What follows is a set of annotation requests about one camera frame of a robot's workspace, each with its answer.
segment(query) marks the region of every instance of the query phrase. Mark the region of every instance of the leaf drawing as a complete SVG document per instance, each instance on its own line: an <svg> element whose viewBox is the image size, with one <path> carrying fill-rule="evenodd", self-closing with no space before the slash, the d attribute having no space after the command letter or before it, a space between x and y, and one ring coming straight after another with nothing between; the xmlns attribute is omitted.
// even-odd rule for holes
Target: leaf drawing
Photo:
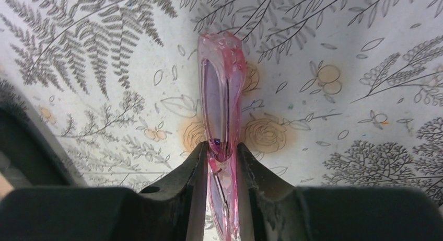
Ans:
<svg viewBox="0 0 443 241"><path fill-rule="evenodd" d="M360 59L360 60L363 60L363 59L368 58L368 56L365 55L365 54L358 54L358 55L356 55L355 57L356 57L357 59Z"/></svg>
<svg viewBox="0 0 443 241"><path fill-rule="evenodd" d="M310 122L314 118L314 113L310 113L306 116L305 121Z"/></svg>
<svg viewBox="0 0 443 241"><path fill-rule="evenodd" d="M172 66L172 80L176 81L178 78L178 73L177 73L177 65Z"/></svg>
<svg viewBox="0 0 443 241"><path fill-rule="evenodd" d="M3 0L25 22L24 31L4 15L1 19L22 45L11 44L25 85L41 83L64 91L89 94L86 62L107 98L107 74L113 72L128 89L129 59L143 34L163 46L154 27L153 5L170 18L177 16L171 0ZM33 8L30 3L38 4ZM99 22L91 21L90 16Z"/></svg>
<svg viewBox="0 0 443 241"><path fill-rule="evenodd" d="M177 49L179 50L179 54L181 55L181 56L185 56L186 55L186 51L184 50L184 48L183 48L183 46L182 45L178 45L177 46Z"/></svg>
<svg viewBox="0 0 443 241"><path fill-rule="evenodd" d="M310 95L314 95L314 94L317 94L319 92L321 92L321 89L315 89L315 90L311 91L309 94Z"/></svg>
<svg viewBox="0 0 443 241"><path fill-rule="evenodd" d="M115 172L116 170L126 173L136 173L141 171L133 160L122 153L114 153L110 150L101 150L100 157L78 146L69 146L67 153L71 157L71 162L81 173L103 173Z"/></svg>
<svg viewBox="0 0 443 241"><path fill-rule="evenodd" d="M273 168L269 168L273 173L275 173L277 176L281 177L282 175L284 175L286 173L286 171L288 170L288 167L284 167L284 166L277 166L277 167L273 167Z"/></svg>
<svg viewBox="0 0 443 241"><path fill-rule="evenodd" d="M374 49L374 48L375 48L376 46L378 46L383 40L384 40L384 37L382 37L382 38L378 38L378 39L375 39L375 40L372 40L372 41L366 43L366 44L362 47L361 51L362 51L362 52L366 52L366 51L369 51L369 50L371 50L371 49Z"/></svg>
<svg viewBox="0 0 443 241"><path fill-rule="evenodd" d="M300 182L309 182L309 181L312 181L312 180L314 180L314 179L313 178L307 178L307 179L301 180Z"/></svg>
<svg viewBox="0 0 443 241"><path fill-rule="evenodd" d="M441 14L441 11L443 10L443 0L433 0L431 3L429 3L427 8L430 8L432 6L436 7L435 15L434 15L434 18L436 18L437 16L439 16Z"/></svg>
<svg viewBox="0 0 443 241"><path fill-rule="evenodd" d="M316 82L317 78L313 78L311 80L309 80L308 82L306 82L303 87L301 87L300 89L300 93L306 91L308 88L310 88L312 85L314 85L314 83Z"/></svg>
<svg viewBox="0 0 443 241"><path fill-rule="evenodd" d="M290 123L289 126L294 130L304 130L304 131L311 130L311 127L303 121L293 121Z"/></svg>
<svg viewBox="0 0 443 241"><path fill-rule="evenodd" d="M96 147L98 147L97 137L101 137L107 142L117 142L119 138L109 132L109 128L132 125L135 122L134 116L140 114L144 109L144 103L145 99L138 93L125 91L119 108L115 112L113 112L112 106L107 104L104 104L97 112L86 110L88 121L81 127L69 114L66 128L61 134L55 136L75 139L77 143Z"/></svg>
<svg viewBox="0 0 443 241"><path fill-rule="evenodd" d="M421 23L416 23L416 24L412 25L412 26L410 27L410 29L418 28L420 25L421 25Z"/></svg>
<svg viewBox="0 0 443 241"><path fill-rule="evenodd" d="M313 61L310 61L310 62L309 62L309 67L310 67L310 69L311 69L311 74L312 74L315 78L317 78L317 77L318 77L318 69L321 68L321 65L319 65L319 66L317 67L317 65L316 65Z"/></svg>
<svg viewBox="0 0 443 241"><path fill-rule="evenodd" d="M157 70L154 74L154 86L157 86L163 79L163 70Z"/></svg>
<svg viewBox="0 0 443 241"><path fill-rule="evenodd" d="M278 86L277 91L275 93L277 94L278 92L282 91L282 89L284 89L286 87L286 85L288 85L287 81L280 83L280 85Z"/></svg>
<svg viewBox="0 0 443 241"><path fill-rule="evenodd" d="M335 103L334 98L332 98L332 96L330 96L329 94L323 94L323 97L326 99L326 101L328 101L328 102L330 102L332 104Z"/></svg>
<svg viewBox="0 0 443 241"><path fill-rule="evenodd" d="M320 146L322 146L322 147L328 147L328 146L331 146L330 143L323 142L323 141L317 141L316 143L317 143L317 145L320 145Z"/></svg>
<svg viewBox="0 0 443 241"><path fill-rule="evenodd" d="M197 115L197 104L190 96L169 97L160 102L166 109L180 117L193 118Z"/></svg>
<svg viewBox="0 0 443 241"><path fill-rule="evenodd" d="M316 29L319 29L324 21L325 10L330 9L335 12L334 4L341 3L341 9L347 4L347 0L328 0L326 4L325 0L288 0L288 2L289 5L283 4L277 8L277 10L285 11L286 16L282 17L283 27L280 25L280 27L269 28L269 33L263 36L265 41L257 43L259 45L257 53L260 54L259 62L264 59L270 60L272 57L275 57L278 62L281 54L289 55L293 44L302 50L308 42L308 38L316 36ZM308 24L310 20L315 21L315 28ZM325 44L325 46L329 49L336 48L336 46L329 46L329 44Z"/></svg>
<svg viewBox="0 0 443 241"><path fill-rule="evenodd" d="M172 167L169 165L169 156L164 157L161 154L161 148L155 150L152 144L141 143L136 137L131 137L129 135L124 136L122 141L125 145L122 147L126 154L131 155L134 159L139 159L144 157L148 162L154 162L156 164L162 164L169 169Z"/></svg>
<svg viewBox="0 0 443 241"><path fill-rule="evenodd" d="M343 130L342 132L339 133L339 135L337 136L337 139L343 140L347 137L347 135L349 135L349 130Z"/></svg>
<svg viewBox="0 0 443 241"><path fill-rule="evenodd" d="M413 121L412 118L404 118L404 119L397 120L398 123L409 123L409 122L412 122L412 121Z"/></svg>
<svg viewBox="0 0 443 241"><path fill-rule="evenodd" d="M160 113L160 109L158 108L157 103L154 104L155 112Z"/></svg>
<svg viewBox="0 0 443 241"><path fill-rule="evenodd" d="M372 68L363 75L360 83L370 87L368 94L353 102L397 87L418 87L414 96L415 103L423 101L424 104L443 107L443 80L439 77L440 71L429 73L425 66L428 62L443 56L443 48L438 47L443 42L443 36L437 36L408 50L403 55L403 67L390 73L391 67L397 62L400 53L387 57L379 66Z"/></svg>
<svg viewBox="0 0 443 241"><path fill-rule="evenodd" d="M258 99L258 100L252 101L251 105L242 108L241 112L245 112L245 111L250 110L250 109L255 110L255 109L263 108L263 107L264 107L263 100L262 99Z"/></svg>
<svg viewBox="0 0 443 241"><path fill-rule="evenodd" d="M374 23L377 14L381 13L382 17L385 17L388 12L390 6L395 6L400 0L365 0L365 4L368 5L366 8L362 7L352 7L349 9L349 11L356 12L357 14L350 20L348 26L352 25L353 23L361 23L363 21L364 16L366 15L368 17L368 28L372 26Z"/></svg>
<svg viewBox="0 0 443 241"><path fill-rule="evenodd" d="M326 48L326 49L330 49L330 50L336 50L336 49L337 49L336 46L331 45L331 44L329 44L329 43L322 43L321 45L322 45L324 48Z"/></svg>

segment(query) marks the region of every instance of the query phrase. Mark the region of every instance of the tree drawing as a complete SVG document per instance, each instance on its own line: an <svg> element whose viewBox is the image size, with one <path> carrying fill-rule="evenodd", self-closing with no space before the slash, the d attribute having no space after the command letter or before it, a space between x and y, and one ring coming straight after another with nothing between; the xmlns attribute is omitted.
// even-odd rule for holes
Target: tree drawing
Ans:
<svg viewBox="0 0 443 241"><path fill-rule="evenodd" d="M72 115L68 115L67 127L57 137L75 139L77 143L85 143L89 146L98 147L97 137L101 137L107 142L116 142L118 137L112 135L108 129L110 127L126 127L135 122L134 116L144 109L145 99L136 92L125 91L119 108L112 109L111 105L104 104L100 111L87 110L85 114L88 122L80 127L77 133L78 124Z"/></svg>
<svg viewBox="0 0 443 241"><path fill-rule="evenodd" d="M323 162L334 170L323 175L325 185L417 187L442 205L443 155L435 149L443 145L442 127L443 119L438 118L418 131L417 138L428 141L413 148L413 153L422 156L419 159L398 143L374 145L356 140L345 154L333 153Z"/></svg>
<svg viewBox="0 0 443 241"><path fill-rule="evenodd" d="M442 42L443 36L437 36L410 49L402 57L405 61L404 66L397 71L391 71L391 69L400 58L400 53L387 57L363 75L360 83L369 86L369 92L353 102L392 88L417 87L419 90L414 96L415 103L422 101L426 105L443 107L443 91L441 90L443 69L439 67L434 71L428 71L426 66L427 63L443 55L443 47L439 47Z"/></svg>
<svg viewBox="0 0 443 241"><path fill-rule="evenodd" d="M89 94L87 64L101 92L108 97L106 74L113 72L125 89L130 87L129 59L144 34L163 42L154 25L153 5L171 18L177 16L171 0L3 0L27 25L0 18L22 45L11 44L25 85L50 84L64 90L77 87ZM89 17L98 16L101 21Z"/></svg>
<svg viewBox="0 0 443 241"><path fill-rule="evenodd" d="M418 131L417 138L426 143L415 146L412 151L420 156L415 162L424 175L435 177L428 181L426 193L439 204L443 204L443 118L426 122Z"/></svg>
<svg viewBox="0 0 443 241"><path fill-rule="evenodd" d="M277 63L282 54L289 55L293 44L302 50L330 13L344 10L348 4L348 0L257 0L247 6L238 6L241 0L179 1L180 8L197 9L198 15L191 19L195 31L229 31L245 42L246 54L255 49L259 62L275 58ZM348 9L357 12L348 26L361 23L367 16L370 27L376 17L385 17L399 1L364 0L365 7Z"/></svg>

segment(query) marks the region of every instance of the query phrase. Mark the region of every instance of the metal jaw edge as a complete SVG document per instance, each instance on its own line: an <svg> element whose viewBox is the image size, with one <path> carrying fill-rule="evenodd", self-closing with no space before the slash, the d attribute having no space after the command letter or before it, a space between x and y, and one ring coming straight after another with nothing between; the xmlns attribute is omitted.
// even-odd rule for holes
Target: metal jaw edge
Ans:
<svg viewBox="0 0 443 241"><path fill-rule="evenodd" d="M207 143L144 188L33 187L0 203L0 240L202 241Z"/></svg>
<svg viewBox="0 0 443 241"><path fill-rule="evenodd" d="M434 203L410 188L294 187L238 145L242 241L443 240Z"/></svg>

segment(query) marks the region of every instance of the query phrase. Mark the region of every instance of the pink plastic clip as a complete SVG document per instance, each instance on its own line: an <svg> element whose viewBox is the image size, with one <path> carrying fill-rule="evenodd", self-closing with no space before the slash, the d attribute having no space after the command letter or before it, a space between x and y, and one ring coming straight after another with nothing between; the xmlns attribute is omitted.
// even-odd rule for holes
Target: pink plastic clip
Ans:
<svg viewBox="0 0 443 241"><path fill-rule="evenodd" d="M241 40L228 32L200 36L198 52L209 203L220 240L232 241L239 237L236 165L246 62Z"/></svg>

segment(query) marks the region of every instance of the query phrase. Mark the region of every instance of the orange stain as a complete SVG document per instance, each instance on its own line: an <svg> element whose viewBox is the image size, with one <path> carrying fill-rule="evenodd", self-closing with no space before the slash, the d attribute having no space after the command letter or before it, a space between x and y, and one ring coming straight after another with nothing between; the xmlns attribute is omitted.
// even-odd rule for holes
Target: orange stain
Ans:
<svg viewBox="0 0 443 241"><path fill-rule="evenodd" d="M178 134L183 149L191 153L199 142L206 141L203 123L198 117L186 118L179 126Z"/></svg>
<svg viewBox="0 0 443 241"><path fill-rule="evenodd" d="M254 118L244 115L245 126L241 128L240 141L251 151L267 154L284 153L297 140L297 130L283 118L256 114Z"/></svg>
<svg viewBox="0 0 443 241"><path fill-rule="evenodd" d="M257 91L260 90L264 83L264 71L257 64L248 62L246 64L246 80L243 85L242 94L245 97L251 97L257 95Z"/></svg>

